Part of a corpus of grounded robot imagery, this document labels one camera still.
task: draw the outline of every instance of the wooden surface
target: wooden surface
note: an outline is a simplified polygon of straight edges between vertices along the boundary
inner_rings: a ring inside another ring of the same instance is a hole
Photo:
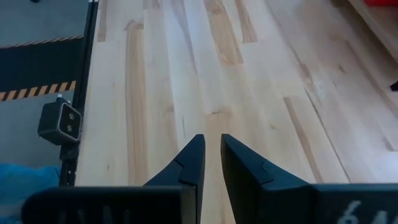
[[[204,133],[202,223],[233,223],[230,133],[308,182],[397,182],[398,66],[328,0],[100,2],[76,185],[141,185]]]
[[[349,2],[398,61],[398,7],[369,7],[363,0]]]

